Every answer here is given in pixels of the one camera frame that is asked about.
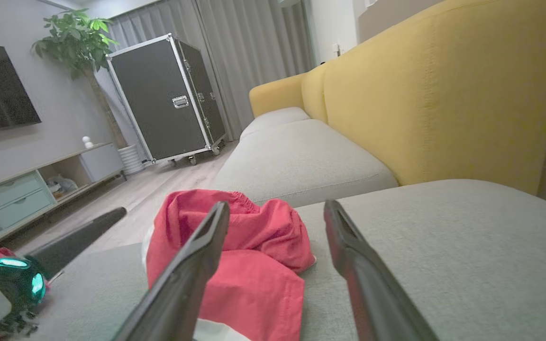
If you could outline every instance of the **case latch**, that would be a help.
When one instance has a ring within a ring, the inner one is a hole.
[[[189,100],[186,96],[175,97],[172,99],[174,108],[184,108],[189,106]]]

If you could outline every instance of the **red cloth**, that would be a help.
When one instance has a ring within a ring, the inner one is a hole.
[[[252,341],[299,340],[305,282],[297,273],[315,259],[305,224],[285,201],[259,207],[238,192],[170,194],[155,218],[147,253],[149,286],[218,201],[229,203],[229,230],[200,318],[227,324]]]

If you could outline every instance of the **gray sofa cushion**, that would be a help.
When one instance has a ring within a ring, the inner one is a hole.
[[[267,112],[266,114],[254,118],[254,121],[241,132],[240,140],[244,138],[244,136],[257,132],[258,130],[302,121],[303,119],[309,119],[309,115],[307,115],[303,109],[297,107]]]
[[[28,340],[112,340],[148,290],[140,247],[86,251],[72,261],[52,283]]]
[[[396,186],[382,162],[316,119],[245,136],[212,183],[258,205],[281,198],[293,207]]]
[[[546,340],[546,201],[498,184],[445,180],[339,202],[441,340]],[[357,340],[323,204],[297,211],[317,257],[302,275],[301,339]]]

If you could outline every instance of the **yellow sofa backrest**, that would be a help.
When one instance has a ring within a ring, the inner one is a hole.
[[[546,0],[446,0],[325,65],[328,125],[401,185],[481,179],[537,192]],[[304,103],[313,92],[303,86]]]

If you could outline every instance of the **light blue drawer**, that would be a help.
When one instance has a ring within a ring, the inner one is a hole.
[[[41,189],[35,173],[0,184],[0,207]]]
[[[50,199],[43,190],[35,192],[28,197],[18,199],[6,207],[0,209],[0,226],[2,229],[28,218],[35,212],[48,207]]]

